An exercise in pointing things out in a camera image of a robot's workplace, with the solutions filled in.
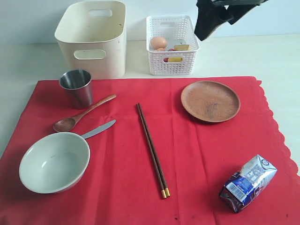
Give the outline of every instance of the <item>wooden chopsticks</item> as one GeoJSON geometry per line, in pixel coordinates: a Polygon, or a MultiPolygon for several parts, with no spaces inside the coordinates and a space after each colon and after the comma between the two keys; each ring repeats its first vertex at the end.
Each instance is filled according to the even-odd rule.
{"type": "Polygon", "coordinates": [[[146,138],[147,138],[148,147],[150,149],[154,169],[155,169],[157,179],[158,179],[158,182],[159,182],[159,185],[160,185],[160,190],[161,190],[162,196],[163,196],[163,198],[167,198],[171,195],[170,195],[169,188],[167,186],[167,182],[165,180],[165,176],[164,176],[163,170],[161,168],[161,164],[159,162],[158,155],[156,153],[156,150],[155,150],[155,147],[154,147],[154,144],[153,144],[153,140],[152,140],[150,131],[148,129],[148,125],[147,125],[147,122],[146,122],[146,119],[145,119],[145,116],[144,116],[144,113],[142,111],[142,107],[141,107],[140,103],[137,104],[137,109],[138,109],[140,119],[142,121],[142,126],[143,126],[143,129],[144,129],[146,138]]]}

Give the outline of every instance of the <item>metal cup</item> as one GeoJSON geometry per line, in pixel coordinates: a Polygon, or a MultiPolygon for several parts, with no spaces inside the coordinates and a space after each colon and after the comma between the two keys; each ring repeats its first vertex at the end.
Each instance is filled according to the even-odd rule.
{"type": "Polygon", "coordinates": [[[92,105],[91,80],[90,73],[83,69],[70,70],[61,76],[60,86],[65,89],[74,108],[84,109],[92,105]]]}

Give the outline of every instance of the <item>basket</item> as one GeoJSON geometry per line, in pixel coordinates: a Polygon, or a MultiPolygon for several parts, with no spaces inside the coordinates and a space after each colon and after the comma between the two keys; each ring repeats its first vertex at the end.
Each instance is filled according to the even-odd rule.
{"type": "Polygon", "coordinates": [[[69,6],[55,31],[70,69],[93,79],[122,77],[126,66],[126,7],[118,1],[83,1],[69,6]]]}
{"type": "Polygon", "coordinates": [[[191,18],[188,15],[148,16],[146,18],[146,47],[152,75],[188,75],[192,72],[199,50],[191,18]],[[166,52],[156,52],[150,44],[153,37],[164,37],[168,46],[166,52]],[[174,45],[189,45],[188,51],[168,52],[174,45]],[[180,62],[164,62],[165,58],[180,57],[180,62]]]}

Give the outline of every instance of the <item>butter knife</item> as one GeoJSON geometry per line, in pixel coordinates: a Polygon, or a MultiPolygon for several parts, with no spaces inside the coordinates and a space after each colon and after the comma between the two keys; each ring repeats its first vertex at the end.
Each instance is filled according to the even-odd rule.
{"type": "Polygon", "coordinates": [[[116,122],[116,120],[109,121],[108,123],[105,123],[105,124],[95,128],[95,129],[81,135],[81,137],[83,137],[84,139],[87,139],[89,137],[97,135],[97,134],[101,133],[102,131],[110,128],[115,122],[116,122]]]}

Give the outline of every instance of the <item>brown plate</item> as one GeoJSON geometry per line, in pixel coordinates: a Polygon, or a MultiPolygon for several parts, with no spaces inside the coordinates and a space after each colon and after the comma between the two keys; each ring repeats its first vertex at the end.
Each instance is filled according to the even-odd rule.
{"type": "Polygon", "coordinates": [[[240,110],[237,94],[215,81],[197,81],[181,93],[181,102],[188,113],[206,122],[223,122],[233,118],[240,110]]]}

